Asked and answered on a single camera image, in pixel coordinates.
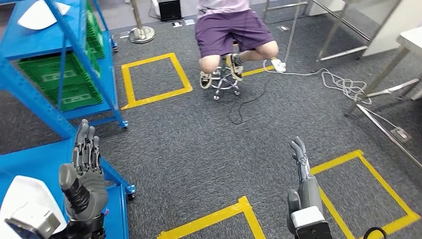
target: shelf rack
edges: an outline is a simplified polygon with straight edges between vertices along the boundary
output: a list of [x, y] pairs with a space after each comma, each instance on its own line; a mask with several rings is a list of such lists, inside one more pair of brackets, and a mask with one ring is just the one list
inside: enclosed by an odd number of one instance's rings
[[[86, 37], [87, 2], [85, 0], [62, 0], [62, 3], [71, 6], [66, 15], [62, 16], [59, 12], [55, 13], [52, 9], [53, 14], [56, 16], [57, 23], [46, 29], [34, 31], [18, 25], [17, 21], [36, 1], [37, 0], [22, 0], [15, 4], [3, 39], [0, 42], [0, 52], [7, 60], [11, 61], [73, 50], [102, 95], [103, 102], [101, 104], [63, 112], [63, 116], [67, 120], [71, 120], [111, 111], [113, 114], [112, 117], [92, 121], [91, 124], [97, 125], [109, 121], [117, 121], [120, 127], [127, 127], [127, 121], [122, 119], [119, 112], [116, 94], [111, 48], [116, 49], [117, 45], [110, 36], [103, 14], [99, 9], [98, 2], [96, 0], [93, 1], [103, 26], [105, 27], [105, 31], [102, 35], [103, 42], [105, 44], [107, 42], [110, 44], [110, 47], [104, 47], [105, 58], [98, 60], [98, 64], [102, 71], [101, 79], [94, 73], [90, 61], [83, 51]], [[52, 6], [50, 5], [51, 2], [52, 1], [46, 1], [49, 7]], [[62, 58], [61, 65], [64, 65], [64, 60], [65, 59]], [[63, 82], [63, 72], [61, 72], [60, 81]], [[61, 99], [61, 92], [62, 87], [59, 90], [59, 99]]]
[[[102, 32], [103, 42], [109, 43], [105, 47], [105, 58], [100, 59], [99, 65], [103, 72], [101, 79], [94, 73], [87, 55], [83, 51], [85, 37], [85, 9], [86, 0], [63, 0], [69, 4], [71, 10], [68, 15], [62, 16], [54, 0], [45, 0], [57, 23], [41, 31], [24, 29], [17, 25], [17, 20], [35, 0], [18, 1], [15, 4], [6, 32], [0, 43], [0, 90], [7, 90], [34, 114], [52, 128], [63, 140], [57, 143], [13, 152], [0, 157], [0, 205], [3, 197], [16, 175], [33, 177], [45, 182], [52, 195], [58, 202], [65, 215], [64, 197], [58, 184], [58, 171], [63, 163], [71, 162], [76, 129], [68, 120], [82, 118], [105, 111], [112, 111], [113, 116], [90, 124], [99, 124], [108, 121], [117, 121], [121, 127], [127, 127], [118, 111], [117, 94], [112, 62], [112, 50], [116, 44], [112, 40], [97, 0], [93, 0], [101, 21], [105, 27]], [[77, 108], [73, 111], [61, 112], [51, 105], [48, 100], [10, 63], [11, 60], [22, 57], [37, 56], [61, 52], [61, 69], [65, 63], [64, 53], [68, 49], [75, 51], [85, 70], [103, 97], [103, 103], [95, 106]], [[63, 71], [60, 77], [60, 89], [63, 87]], [[108, 203], [105, 210], [105, 230], [108, 238], [128, 239], [126, 200], [134, 199], [135, 186], [130, 185], [114, 168], [102, 158], [102, 168], [105, 179], [115, 184], [107, 187]]]

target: white table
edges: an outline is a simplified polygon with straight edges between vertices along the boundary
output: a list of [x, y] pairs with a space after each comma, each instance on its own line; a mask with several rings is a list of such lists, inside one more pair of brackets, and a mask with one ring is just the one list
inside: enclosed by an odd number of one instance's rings
[[[416, 160], [416, 158], [406, 149], [404, 146], [394, 138], [391, 133], [386, 130], [378, 121], [375, 119], [368, 110], [363, 107], [360, 103], [365, 98], [372, 98], [375, 96], [390, 94], [391, 92], [403, 89], [407, 89], [401, 94], [399, 98], [403, 98], [407, 93], [409, 93], [420, 81], [422, 81], [422, 74], [420, 74], [416, 79], [405, 82], [398, 86], [394, 86], [382, 91], [374, 92], [373, 90], [385, 79], [385, 77], [398, 65], [398, 63], [409, 53], [414, 52], [422, 56], [422, 27], [418, 27], [409, 31], [402, 32], [397, 38], [397, 42], [401, 45], [399, 53], [397, 56], [390, 62], [390, 64], [381, 72], [381, 74], [365, 89], [364, 94], [359, 100], [357, 100], [346, 112], [346, 116], [353, 112], [355, 108], [360, 109], [371, 121], [374, 123], [390, 140], [393, 142], [407, 157], [409, 157], [419, 168], [422, 169], [422, 164]], [[419, 91], [415, 96], [412, 97], [413, 100], [422, 96], [422, 90]]]
[[[422, 26], [400, 34], [397, 42], [411, 52], [422, 56]], [[422, 89], [412, 96], [412, 100], [422, 98]]]
[[[330, 13], [337, 18], [327, 39], [319, 52], [315, 68], [319, 68], [319, 62], [362, 51], [361, 56], [369, 56], [376, 53], [395, 49], [400, 45], [396, 42], [397, 37], [403, 31], [413, 29], [422, 23], [421, 0], [309, 0], [308, 15]], [[345, 12], [353, 5], [355, 9], [371, 18], [379, 24], [373, 36], [368, 36], [356, 26], [344, 19]], [[324, 56], [331, 40], [339, 25], [344, 23], [350, 29], [367, 40], [367, 44]]]

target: yellow tape square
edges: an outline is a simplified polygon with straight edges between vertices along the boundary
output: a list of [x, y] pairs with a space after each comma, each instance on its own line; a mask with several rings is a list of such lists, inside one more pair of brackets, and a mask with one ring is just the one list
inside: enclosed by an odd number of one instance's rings
[[214, 225], [225, 219], [233, 217], [239, 213], [244, 213], [249, 227], [255, 239], [265, 239], [261, 226], [253, 213], [252, 207], [249, 204], [246, 196], [239, 198], [238, 203], [223, 208], [217, 212], [211, 213], [190, 223], [184, 224], [180, 227], [171, 229], [170, 231], [162, 232], [157, 239], [178, 239], [189, 234], [197, 232], [201, 229]]
[[[146, 63], [150, 63], [150, 62], [154, 62], [154, 61], [158, 61], [158, 60], [162, 60], [165, 58], [170, 58], [170, 61], [172, 62], [174, 68], [176, 69], [177, 74], [179, 75], [180, 80], [182, 81], [183, 84], [183, 88], [178, 89], [178, 90], [174, 90], [174, 91], [170, 91], [170, 92], [166, 92], [157, 96], [151, 96], [145, 99], [141, 99], [141, 100], [136, 100], [135, 98], [135, 93], [133, 91], [133, 85], [132, 85], [132, 79], [130, 77], [130, 72], [129, 72], [129, 68], [130, 67], [134, 67], [134, 66], [139, 66], [142, 64], [146, 64]], [[155, 102], [155, 101], [160, 101], [169, 97], [173, 97], [173, 96], [178, 96], [181, 95], [183, 93], [187, 93], [192, 91], [192, 86], [191, 83], [188, 80], [188, 77], [186, 76], [185, 72], [182, 69], [182, 66], [180, 65], [179, 61], [177, 60], [176, 54], [175, 53], [167, 53], [161, 56], [156, 56], [156, 57], [152, 57], [152, 58], [148, 58], [145, 60], [140, 60], [140, 61], [135, 61], [132, 63], [128, 63], [128, 64], [124, 64], [121, 66], [121, 72], [123, 74], [123, 82], [124, 82], [124, 87], [126, 90], [126, 96], [127, 96], [127, 105], [122, 107], [122, 110], [128, 109], [128, 108], [132, 108], [132, 107], [136, 107], [136, 106], [141, 106], [147, 103], [151, 103], [151, 102]]]
[[[377, 179], [377, 181], [384, 187], [384, 189], [393, 197], [393, 199], [399, 204], [399, 206], [403, 209], [403, 211], [406, 212], [406, 216], [401, 217], [400, 219], [397, 219], [385, 226], [382, 227], [382, 229], [385, 230], [387, 234], [392, 234], [398, 230], [401, 230], [408, 225], [416, 222], [421, 217], [414, 213], [407, 204], [399, 197], [399, 195], [391, 188], [390, 185], [384, 180], [384, 178], [381, 177], [381, 175], [375, 170], [374, 167], [363, 157], [363, 152], [361, 150], [355, 150], [351, 153], [348, 153], [346, 155], [343, 155], [339, 158], [333, 159], [329, 162], [323, 163], [319, 166], [316, 166], [311, 169], [311, 174], [315, 175], [318, 173], [321, 173], [323, 171], [326, 171], [330, 168], [333, 168], [335, 166], [339, 166], [342, 163], [345, 163], [347, 161], [350, 161], [354, 158], [359, 158], [360, 161], [368, 168], [369, 172], [374, 175], [374, 177]], [[327, 195], [324, 193], [324, 191], [319, 188], [319, 192], [321, 194], [321, 199], [326, 205], [327, 209], [330, 211], [332, 216], [334, 217], [335, 221], [341, 228], [341, 230], [344, 232], [344, 235], [347, 239], [356, 239], [353, 235], [353, 233], [350, 231], [350, 229], [347, 227], [346, 223], [344, 223], [343, 219], [341, 218], [340, 214], [337, 212], [337, 210], [334, 208], [331, 201], [328, 199]], [[370, 239], [380, 239], [383, 238], [382, 234], [380, 232], [373, 232], [370, 237]]]

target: lavender shirt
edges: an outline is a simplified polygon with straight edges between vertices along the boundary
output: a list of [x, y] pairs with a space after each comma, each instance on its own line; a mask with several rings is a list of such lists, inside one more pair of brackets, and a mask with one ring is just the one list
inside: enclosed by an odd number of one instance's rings
[[198, 18], [214, 13], [246, 11], [248, 9], [249, 0], [199, 0]]

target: sock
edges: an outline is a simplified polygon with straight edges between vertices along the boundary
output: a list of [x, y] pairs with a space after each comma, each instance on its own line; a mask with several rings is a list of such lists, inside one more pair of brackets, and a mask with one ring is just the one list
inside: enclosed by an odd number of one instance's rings
[[233, 62], [237, 66], [243, 65], [243, 61], [240, 59], [240, 54], [235, 54], [234, 55], [234, 61]]

